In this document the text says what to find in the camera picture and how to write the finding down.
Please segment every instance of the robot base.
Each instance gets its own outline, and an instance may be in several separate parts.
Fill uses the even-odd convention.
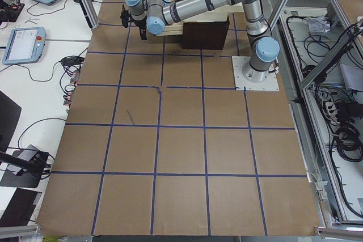
[[[249,63],[250,57],[246,56],[233,56],[232,63],[233,63],[233,72],[234,72],[234,82],[236,84],[236,88],[238,90],[249,90],[249,91],[279,91],[278,83],[276,79],[276,74],[271,73],[267,74],[265,78],[265,73],[260,73],[258,78],[264,80],[259,83],[251,82],[250,80],[246,79],[243,75],[243,67],[245,64]]]

